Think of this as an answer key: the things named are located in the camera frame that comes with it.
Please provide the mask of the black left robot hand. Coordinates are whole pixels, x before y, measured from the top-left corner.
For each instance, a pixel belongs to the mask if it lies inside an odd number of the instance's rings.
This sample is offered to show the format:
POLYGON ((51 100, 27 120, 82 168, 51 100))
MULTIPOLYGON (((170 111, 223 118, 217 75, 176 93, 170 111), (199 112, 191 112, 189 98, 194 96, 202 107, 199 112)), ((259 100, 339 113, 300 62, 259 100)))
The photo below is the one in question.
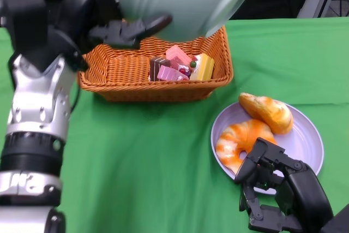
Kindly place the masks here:
POLYGON ((172 22, 172 16, 158 13, 147 19, 124 21, 118 0, 63 0, 56 28, 82 53, 99 44, 117 49, 139 49, 142 39, 151 37, 172 22))

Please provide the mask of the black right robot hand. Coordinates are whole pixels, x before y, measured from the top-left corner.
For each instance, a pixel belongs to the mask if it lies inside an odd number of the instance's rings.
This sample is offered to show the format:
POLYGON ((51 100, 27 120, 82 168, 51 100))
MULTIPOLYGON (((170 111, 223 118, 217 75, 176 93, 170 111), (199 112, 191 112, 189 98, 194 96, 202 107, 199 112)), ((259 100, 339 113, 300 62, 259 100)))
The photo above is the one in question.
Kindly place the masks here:
POLYGON ((312 168, 285 150, 257 138, 234 182, 239 210, 258 232, 320 232, 333 219, 329 200, 312 168))

